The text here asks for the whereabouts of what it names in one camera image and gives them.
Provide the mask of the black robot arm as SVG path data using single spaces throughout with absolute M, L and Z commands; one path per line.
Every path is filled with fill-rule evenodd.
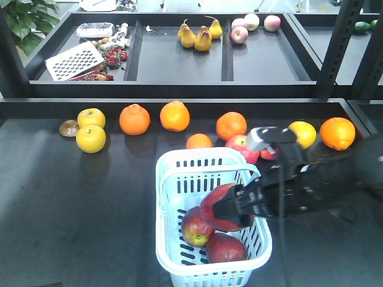
M 252 216 L 283 218 L 335 208 L 357 187 L 382 191 L 382 134 L 360 141 L 350 152 L 309 163 L 297 137 L 288 128 L 258 127 L 249 132 L 247 146 L 267 149 L 276 167 L 252 176 L 246 185 L 234 185 L 212 204 L 213 218 L 250 226 Z

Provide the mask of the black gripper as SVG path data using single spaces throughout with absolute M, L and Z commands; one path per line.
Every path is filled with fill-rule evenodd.
M 219 185 L 213 192 L 215 219 L 250 227 L 254 216 L 276 218 L 326 209 L 324 196 L 315 186 L 317 175 L 309 172 L 302 149 L 294 142 L 265 143 L 275 167 L 253 175 L 246 185 Z

